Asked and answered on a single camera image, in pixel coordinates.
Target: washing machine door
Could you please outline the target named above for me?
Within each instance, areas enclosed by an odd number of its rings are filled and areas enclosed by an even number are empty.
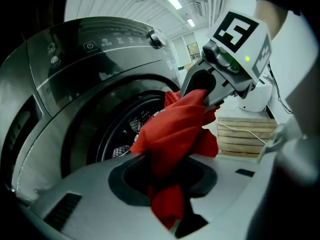
[[[7,94],[1,167],[10,164],[7,186],[27,205],[77,169],[128,154],[145,121],[163,108],[165,92],[180,89],[161,32],[116,17],[42,31],[1,69],[15,86],[0,85]],[[18,80],[18,74],[26,77]],[[24,124],[28,118],[34,120]]]

